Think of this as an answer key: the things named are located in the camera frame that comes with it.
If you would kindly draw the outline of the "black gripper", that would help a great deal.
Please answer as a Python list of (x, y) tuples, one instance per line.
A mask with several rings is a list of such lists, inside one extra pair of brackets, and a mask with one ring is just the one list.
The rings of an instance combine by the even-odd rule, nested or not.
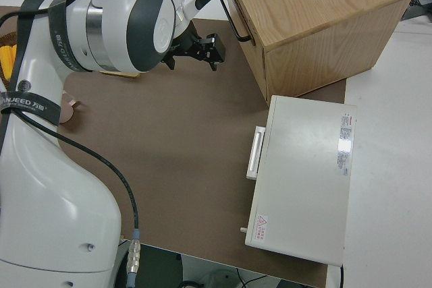
[(217, 71), (217, 64), (225, 61), (225, 46), (218, 34), (209, 34), (205, 39), (205, 47), (199, 40), (196, 28), (187, 28), (178, 37), (174, 38), (171, 46), (162, 58), (161, 62), (169, 69), (175, 67), (175, 56), (187, 56), (205, 61), (212, 71)]

